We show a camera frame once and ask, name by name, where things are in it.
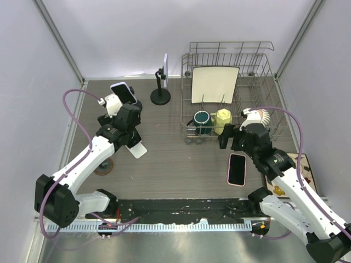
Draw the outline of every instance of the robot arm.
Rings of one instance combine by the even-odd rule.
[[[106,107],[107,114],[100,116],[101,128],[92,139],[92,148],[87,146],[76,158],[51,177],[42,175],[36,181],[35,210],[39,211],[49,188],[66,171],[75,165],[68,176],[55,187],[44,207],[44,216],[60,227],[71,224],[77,216],[92,212],[112,214],[117,198],[111,193],[98,189],[93,193],[77,195],[85,179],[121,146],[125,146],[135,158],[146,153],[141,137],[135,126],[140,124],[141,110],[130,104],[122,104],[118,96],[111,94],[99,103]],[[76,165],[83,156],[89,155]]]
[[[304,187],[317,204],[330,215],[330,221],[312,202],[297,180],[296,166],[286,152],[273,148],[269,130],[269,114],[265,110],[242,112],[246,118],[242,125],[226,124],[219,137],[220,148],[226,148],[233,138],[231,149],[244,151],[259,172],[279,186],[291,198],[302,214],[292,210],[270,191],[262,187],[249,195],[249,200],[268,216],[272,216],[292,231],[306,245],[317,262],[335,262],[351,249],[350,239],[336,226],[351,233],[351,225],[332,211],[303,180]]]

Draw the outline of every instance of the white backdrop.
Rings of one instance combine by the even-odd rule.
[[[350,13],[351,1],[326,1],[281,77],[288,109],[302,124],[317,186],[346,221],[351,221]]]
[[[272,41],[275,71],[314,0],[44,0],[82,74],[170,74],[191,41]]]
[[[17,263],[29,249],[35,182],[61,159],[62,95],[80,85],[32,1],[0,1],[0,38],[0,255]]]

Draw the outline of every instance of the phone case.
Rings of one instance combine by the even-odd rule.
[[[244,184],[243,184],[243,185],[231,184],[231,183],[229,182],[230,157],[231,157],[232,155],[244,156],[244,157],[245,157],[245,173],[244,173]],[[236,153],[231,153],[230,156],[229,156],[229,162],[228,162],[227,184],[228,184],[228,185],[238,186],[238,187],[243,187],[243,186],[245,186],[245,183],[246,183],[246,156],[245,156],[245,155],[238,155],[238,154],[236,154]]]
[[[135,103],[132,103],[132,105],[138,103],[137,98],[136,98],[136,97],[134,96],[134,94],[131,92],[131,89],[130,89],[130,87],[128,86],[128,84],[127,84],[126,82],[124,82],[124,81],[118,82],[118,83],[116,83],[116,84],[111,85],[111,86],[110,86],[111,91],[114,92],[114,91],[112,90],[112,88],[114,88],[114,87],[116,87],[116,86],[119,86],[119,85],[125,85],[125,86],[128,88],[129,93],[131,94],[131,96],[132,96],[132,97],[135,99],[135,101],[136,101]]]

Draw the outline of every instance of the phone with pink case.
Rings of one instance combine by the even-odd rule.
[[[234,186],[245,186],[246,156],[232,153],[229,156],[227,183]]]

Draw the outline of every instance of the dish rack wire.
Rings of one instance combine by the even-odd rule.
[[[215,113],[221,108],[231,111],[233,124],[241,124],[244,119],[240,112],[246,108],[260,106],[282,107],[276,89],[274,75],[266,53],[274,51],[272,42],[190,42],[189,52],[182,56],[182,99],[180,123],[186,134],[186,143],[194,141],[201,144],[203,139],[217,138],[212,131],[199,134],[196,127],[189,124],[197,111]],[[238,67],[239,73],[231,104],[227,103],[191,103],[191,83],[193,69],[204,66]],[[271,138],[276,141],[281,137],[291,136],[284,113],[268,110]]]

